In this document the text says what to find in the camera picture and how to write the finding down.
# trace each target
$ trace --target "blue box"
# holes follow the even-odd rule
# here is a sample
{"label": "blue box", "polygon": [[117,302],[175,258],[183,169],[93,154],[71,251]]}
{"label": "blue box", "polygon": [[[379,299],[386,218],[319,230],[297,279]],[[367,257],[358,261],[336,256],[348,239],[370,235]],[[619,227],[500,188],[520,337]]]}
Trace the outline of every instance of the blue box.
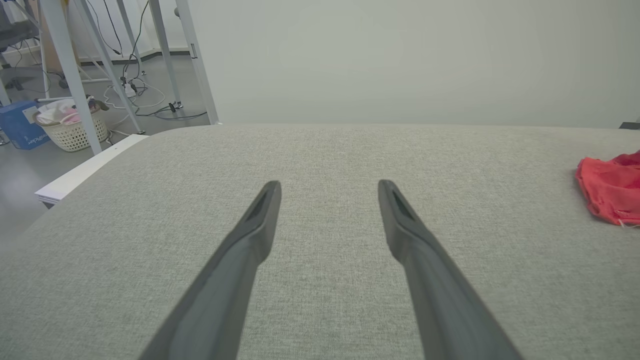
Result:
{"label": "blue box", "polygon": [[49,141],[49,135],[33,121],[35,101],[19,101],[0,108],[0,127],[18,149],[30,150]]}

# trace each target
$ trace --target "gray fabric tabletop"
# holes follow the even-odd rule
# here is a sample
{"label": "gray fabric tabletop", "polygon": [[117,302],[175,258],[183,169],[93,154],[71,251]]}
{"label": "gray fabric tabletop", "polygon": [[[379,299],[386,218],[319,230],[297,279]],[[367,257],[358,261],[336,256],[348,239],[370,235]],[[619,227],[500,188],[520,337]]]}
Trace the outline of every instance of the gray fabric tabletop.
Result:
{"label": "gray fabric tabletop", "polygon": [[640,356],[640,229],[580,159],[640,132],[202,126],[117,156],[0,253],[0,358],[135,359],[262,185],[282,182],[239,359],[420,359],[377,182],[396,182],[527,359]]}

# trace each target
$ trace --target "laundry basket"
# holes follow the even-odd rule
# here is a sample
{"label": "laundry basket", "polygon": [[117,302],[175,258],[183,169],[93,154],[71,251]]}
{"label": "laundry basket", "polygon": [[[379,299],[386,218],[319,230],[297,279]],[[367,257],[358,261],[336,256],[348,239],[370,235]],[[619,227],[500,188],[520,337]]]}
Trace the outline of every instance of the laundry basket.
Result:
{"label": "laundry basket", "polygon": [[[109,134],[102,120],[103,114],[104,111],[102,111],[99,106],[91,109],[93,126],[95,126],[98,141],[101,142],[106,140]],[[34,117],[34,120],[38,125],[42,126],[42,129],[49,135],[49,138],[64,151],[74,152],[89,147],[89,140],[86,138],[86,131],[84,131],[81,121],[71,125],[47,125],[38,121],[37,117]]]}

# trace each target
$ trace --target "black object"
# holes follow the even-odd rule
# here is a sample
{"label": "black object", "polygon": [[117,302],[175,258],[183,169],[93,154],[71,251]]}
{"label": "black object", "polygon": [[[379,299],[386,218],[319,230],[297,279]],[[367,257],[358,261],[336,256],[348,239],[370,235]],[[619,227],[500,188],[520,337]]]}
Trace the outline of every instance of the black object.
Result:
{"label": "black object", "polygon": [[640,122],[623,122],[618,129],[639,130]]}
{"label": "black object", "polygon": [[521,359],[398,187],[378,184],[391,254],[404,266],[426,359]]}
{"label": "black object", "polygon": [[268,182],[222,241],[140,359],[235,359],[258,265],[269,255],[280,210]]}

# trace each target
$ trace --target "gray floor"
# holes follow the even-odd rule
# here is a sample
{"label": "gray floor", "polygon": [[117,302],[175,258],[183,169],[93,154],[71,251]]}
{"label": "gray floor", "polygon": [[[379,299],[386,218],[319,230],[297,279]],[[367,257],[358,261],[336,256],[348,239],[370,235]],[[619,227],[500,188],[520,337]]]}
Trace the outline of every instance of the gray floor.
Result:
{"label": "gray floor", "polygon": [[[202,113],[205,110],[202,97],[197,86],[197,80],[189,56],[172,56],[173,66],[178,77],[179,91],[184,105],[185,115]],[[166,67],[161,57],[156,57],[143,62],[142,68],[147,72],[145,81],[157,87],[166,95],[163,105],[155,108],[142,108],[140,114],[152,113],[158,108],[162,108],[167,102],[173,101],[173,95],[169,79],[166,75]],[[84,70],[94,78],[105,78],[105,75],[93,66],[84,67]],[[128,72],[137,71],[136,65],[131,65]],[[69,96],[67,89],[58,86],[59,77],[49,75],[53,84],[51,86],[51,97]],[[104,100],[102,94],[110,83],[90,83],[84,84],[87,94],[96,96]],[[29,81],[23,82],[25,90],[16,91],[9,89],[9,97],[12,101],[31,100],[44,95],[33,90],[43,92],[42,73]],[[114,91],[109,91],[109,98],[118,106],[121,105]],[[139,105],[155,104],[162,99],[162,95],[154,89],[147,90],[137,101]],[[118,122],[126,115],[125,110],[111,109],[107,111],[107,126]],[[168,117],[170,112],[163,113]],[[156,117],[138,117],[138,122],[146,135],[160,133],[165,130],[175,129],[184,126],[208,125],[209,118],[203,115],[191,120],[162,120]],[[119,131],[124,133],[134,133],[135,127],[130,120],[117,125]],[[124,136],[114,134],[112,140],[117,142]],[[102,142],[103,148],[109,146]],[[44,185],[55,180],[65,172],[78,166],[92,156],[91,149],[77,152],[65,152],[58,148],[53,142],[47,142],[33,150],[18,150],[13,145],[8,144],[0,147],[0,250],[6,248],[26,230],[38,217],[45,213],[45,206],[36,200],[33,193]]]}

